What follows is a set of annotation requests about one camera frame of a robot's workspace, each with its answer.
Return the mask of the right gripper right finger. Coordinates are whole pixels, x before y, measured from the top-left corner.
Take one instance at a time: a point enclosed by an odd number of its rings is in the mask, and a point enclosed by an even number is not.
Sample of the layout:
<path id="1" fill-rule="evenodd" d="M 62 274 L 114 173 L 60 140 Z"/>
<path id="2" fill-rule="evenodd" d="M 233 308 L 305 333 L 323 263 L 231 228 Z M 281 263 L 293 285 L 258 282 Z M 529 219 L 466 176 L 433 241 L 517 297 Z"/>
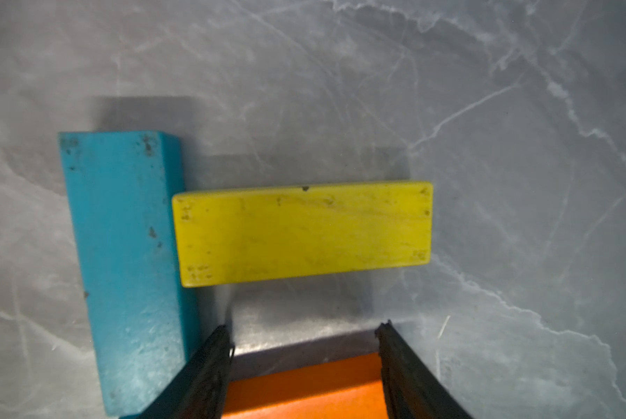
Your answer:
<path id="1" fill-rule="evenodd" d="M 389 418 L 471 419 L 391 323 L 375 335 Z"/>

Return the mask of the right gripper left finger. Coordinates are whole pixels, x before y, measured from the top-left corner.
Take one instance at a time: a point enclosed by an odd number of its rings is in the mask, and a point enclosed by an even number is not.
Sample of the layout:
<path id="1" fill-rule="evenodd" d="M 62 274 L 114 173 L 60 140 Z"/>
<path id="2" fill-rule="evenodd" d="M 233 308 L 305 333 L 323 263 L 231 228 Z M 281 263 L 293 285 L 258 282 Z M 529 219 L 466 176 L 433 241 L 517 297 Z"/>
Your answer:
<path id="1" fill-rule="evenodd" d="M 222 417 L 233 357 L 229 329 L 218 326 L 138 418 Z"/>

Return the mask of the orange block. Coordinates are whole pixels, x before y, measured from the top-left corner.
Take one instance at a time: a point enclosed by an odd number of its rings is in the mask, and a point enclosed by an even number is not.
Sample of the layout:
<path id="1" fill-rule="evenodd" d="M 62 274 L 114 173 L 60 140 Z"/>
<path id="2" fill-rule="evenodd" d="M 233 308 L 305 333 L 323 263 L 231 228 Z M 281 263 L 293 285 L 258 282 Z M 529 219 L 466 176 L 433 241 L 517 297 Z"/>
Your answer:
<path id="1" fill-rule="evenodd" d="M 224 418 L 386 418 L 379 355 L 232 382 Z"/>

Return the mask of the teal block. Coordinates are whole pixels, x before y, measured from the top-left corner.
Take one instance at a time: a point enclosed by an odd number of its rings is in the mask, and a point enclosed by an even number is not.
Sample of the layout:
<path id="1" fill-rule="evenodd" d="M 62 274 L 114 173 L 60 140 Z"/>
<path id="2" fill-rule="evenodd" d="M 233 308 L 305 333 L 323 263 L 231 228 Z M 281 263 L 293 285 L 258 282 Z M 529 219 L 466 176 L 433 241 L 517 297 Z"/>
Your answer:
<path id="1" fill-rule="evenodd" d="M 76 132 L 60 134 L 59 149 L 105 412 L 134 418 L 201 344 L 171 208 L 185 188 L 180 142 Z"/>

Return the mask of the yellow block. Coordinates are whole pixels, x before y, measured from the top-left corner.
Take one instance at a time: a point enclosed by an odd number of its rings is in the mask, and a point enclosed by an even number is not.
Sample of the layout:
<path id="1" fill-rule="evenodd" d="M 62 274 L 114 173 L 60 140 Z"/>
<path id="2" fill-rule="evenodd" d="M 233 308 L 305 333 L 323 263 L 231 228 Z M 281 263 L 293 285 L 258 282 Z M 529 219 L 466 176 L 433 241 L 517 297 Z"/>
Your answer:
<path id="1" fill-rule="evenodd" d="M 425 265 L 433 185 L 206 190 L 172 199 L 186 288 Z"/>

